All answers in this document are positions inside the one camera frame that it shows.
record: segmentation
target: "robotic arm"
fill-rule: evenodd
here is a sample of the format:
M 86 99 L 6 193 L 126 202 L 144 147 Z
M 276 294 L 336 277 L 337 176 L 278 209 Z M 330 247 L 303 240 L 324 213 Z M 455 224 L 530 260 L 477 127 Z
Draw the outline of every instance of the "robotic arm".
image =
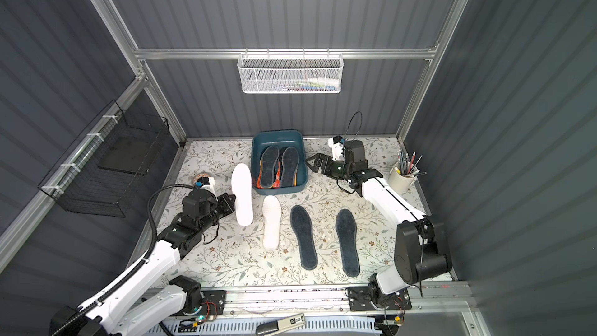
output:
M 321 173 L 335 179 L 344 192 L 356 192 L 367 199 L 396 225 L 394 262 L 371 278 L 369 286 L 373 287 L 373 292 L 393 294 L 421 280 L 449 272 L 452 260 L 444 224 L 414 208 L 390 188 L 379 171 L 369 168 L 362 141 L 347 141 L 336 136 L 328 145 L 334 157 L 317 153 L 307 159 L 307 166 L 316 173 L 321 169 Z M 340 180 L 347 181 L 353 191 L 342 188 Z
M 50 322 L 50 335 L 63 328 L 59 333 L 63 336 L 137 336 L 181 310 L 189 316 L 196 316 L 201 312 L 204 301 L 201 286 L 185 276 L 170 280 L 169 285 L 160 293 L 129 310 L 160 275 L 176 265 L 201 242 L 207 228 L 218 225 L 220 218 L 234 213 L 234 195 L 224 193 L 216 198 L 212 193 L 213 187 L 210 187 L 210 183 L 213 185 L 213 178 L 201 178 L 199 182 L 201 188 L 197 187 L 183 198 L 183 211 L 158 236 L 151 256 L 147 259 L 145 256 L 139 258 L 112 283 L 83 301 L 77 309 L 68 306 L 61 309 Z M 140 261 L 145 261 L 145 264 L 131 276 L 133 268 Z M 101 300 L 113 287 L 117 289 Z M 96 306 L 85 316 L 69 324 L 69 320 L 79 314 L 79 310 L 94 303 Z M 205 321 L 203 316 L 198 317 L 199 323 Z

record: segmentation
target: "red wire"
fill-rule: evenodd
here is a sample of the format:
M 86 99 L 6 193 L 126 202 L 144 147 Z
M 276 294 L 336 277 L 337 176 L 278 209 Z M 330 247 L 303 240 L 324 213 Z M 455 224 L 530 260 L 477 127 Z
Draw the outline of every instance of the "red wire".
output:
M 398 297 L 398 298 L 400 299 L 400 301 L 404 302 L 404 300 L 401 297 Z M 400 311 L 402 312 L 402 314 L 400 315 L 400 318 L 402 318 L 407 312 L 402 310 L 402 306 L 400 306 L 400 304 L 396 300 L 394 300 L 394 303 L 396 305 L 398 305 L 398 307 L 400 308 Z
M 213 302 L 206 301 L 204 303 L 207 304 L 207 315 L 205 315 L 205 322 L 207 322 L 207 318 L 209 318 L 209 316 L 210 316 L 210 304 L 212 304 L 214 306 L 216 314 L 218 314 L 218 307 Z

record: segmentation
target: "cable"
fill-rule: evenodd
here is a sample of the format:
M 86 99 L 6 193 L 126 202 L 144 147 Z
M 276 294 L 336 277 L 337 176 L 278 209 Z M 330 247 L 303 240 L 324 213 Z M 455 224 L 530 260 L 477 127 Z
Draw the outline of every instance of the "cable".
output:
M 359 110 L 357 111 L 355 114 L 352 115 L 352 118 L 350 119 L 350 121 L 348 121 L 348 126 L 346 127 L 346 131 L 344 132 L 344 138 L 346 138 L 346 134 L 348 134 L 348 129 L 350 128 L 350 124 L 352 123 L 352 119 L 354 118 L 354 116 L 356 116 L 357 114 L 361 115 L 361 124 L 359 124 L 359 129 L 356 131 L 356 134 L 354 135 L 354 138 L 352 138 L 352 140 L 356 139 L 356 136 L 359 135 L 359 131 L 361 131 L 361 127 L 363 126 L 363 114 L 362 112 Z
M 192 185 L 188 185 L 188 184 L 166 185 L 166 186 L 160 188 L 159 190 L 155 191 L 147 200 L 147 220 L 149 221 L 149 227 L 151 227 L 151 243 L 149 244 L 149 248 L 147 249 L 147 252 L 143 256 L 144 259 L 140 260 L 131 269 L 131 271 L 129 271 L 126 275 L 124 275 L 124 277 L 121 280 L 119 280 L 118 283 L 116 283 L 114 286 L 112 286 L 110 289 L 108 289 L 103 295 L 99 296 L 95 302 L 92 302 L 91 304 L 87 305 L 85 308 L 79 310 L 79 312 L 76 315 L 72 316 L 63 325 L 61 325 L 54 333 L 52 333 L 51 336 L 57 336 L 57 335 L 61 334 L 66 328 L 70 327 L 71 324 L 78 321 L 80 318 L 84 317 L 85 314 L 89 313 L 98 304 L 104 302 L 105 299 L 107 299 L 110 295 L 112 295 L 114 292 L 116 292 L 116 290 L 118 288 L 122 287 L 124 283 L 126 283 L 133 275 L 135 275 L 139 271 L 139 269 L 141 269 L 141 267 L 144 264 L 146 264 L 147 260 L 152 255 L 153 248 L 155 248 L 155 244 L 158 240 L 158 230 L 155 226 L 155 221 L 153 220 L 153 215 L 151 214 L 151 201 L 153 201 L 153 198 L 155 198 L 161 191 L 165 191 L 165 190 L 173 189 L 173 188 L 177 188 L 177 187 L 195 190 L 195 187 L 193 187 Z
M 212 240 L 205 242 L 205 234 L 203 233 L 203 228 L 201 229 L 201 235 L 203 235 L 203 245 L 207 245 L 212 243 L 214 240 L 216 240 L 218 238 L 218 234 L 220 233 L 220 218 L 218 218 L 218 213 L 214 212 L 211 215 L 211 225 L 215 226 L 215 224 L 218 223 L 218 228 L 215 229 L 215 236 Z
M 207 322 L 207 318 L 210 317 L 210 303 L 205 302 L 205 304 L 207 305 L 207 314 L 205 315 L 205 322 Z
M 158 323 L 158 326 L 162 329 L 162 331 L 166 334 L 166 336 L 174 336 L 172 332 L 166 327 L 163 322 Z
M 425 231 L 425 226 L 421 228 L 421 262 L 419 263 L 419 293 L 421 294 L 421 298 L 423 297 L 423 247 L 425 243 L 425 236 L 423 236 L 423 232 Z

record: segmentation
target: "gray metal panel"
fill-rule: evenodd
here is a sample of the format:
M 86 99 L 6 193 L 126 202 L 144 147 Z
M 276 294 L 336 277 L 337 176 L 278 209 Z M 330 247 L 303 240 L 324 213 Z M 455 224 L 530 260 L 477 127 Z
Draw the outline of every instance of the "gray metal panel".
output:
M 133 79 L 87 0 L 0 0 L 0 233 Z
M 342 91 L 322 96 L 243 93 L 235 61 L 148 63 L 190 137 L 281 129 L 339 134 L 357 110 L 363 112 L 361 134 L 395 133 L 425 65 L 423 60 L 345 61 Z
M 407 147 L 424 155 L 429 205 L 493 334 L 585 333 L 597 326 L 597 0 L 470 4 Z
M 452 0 L 114 0 L 141 48 L 426 48 Z
M 408 314 L 400 336 L 469 336 L 461 313 Z
M 144 93 L 129 110 L 156 114 Z M 3 335 L 47 335 L 57 310 L 76 307 L 118 276 L 145 226 L 147 198 L 162 186 L 176 151 L 169 138 L 126 218 L 50 210 L 0 275 Z

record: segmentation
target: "white vent grille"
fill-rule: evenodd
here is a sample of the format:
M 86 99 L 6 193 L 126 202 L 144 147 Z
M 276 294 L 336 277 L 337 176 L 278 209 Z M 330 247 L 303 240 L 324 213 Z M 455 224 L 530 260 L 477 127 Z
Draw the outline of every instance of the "white vent grille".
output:
M 166 320 L 164 324 L 175 335 L 254 335 L 255 329 L 258 325 L 266 322 L 271 322 L 276 318 L 260 318 L 260 319 L 216 319 L 215 322 L 208 322 L 197 328 L 195 332 L 177 332 L 179 320 Z M 329 332 L 343 334 L 346 332 L 360 332 L 362 334 L 381 334 L 381 331 L 375 329 L 375 320 L 372 317 L 366 316 L 326 316 L 326 317 L 309 317 L 304 326 L 295 328 L 293 333 L 308 333 L 308 332 Z M 163 335 L 162 329 L 156 325 L 148 332 L 147 336 Z
M 241 54 L 238 71 L 246 93 L 338 93 L 344 60 L 341 54 L 320 58 L 272 54 L 263 58 Z

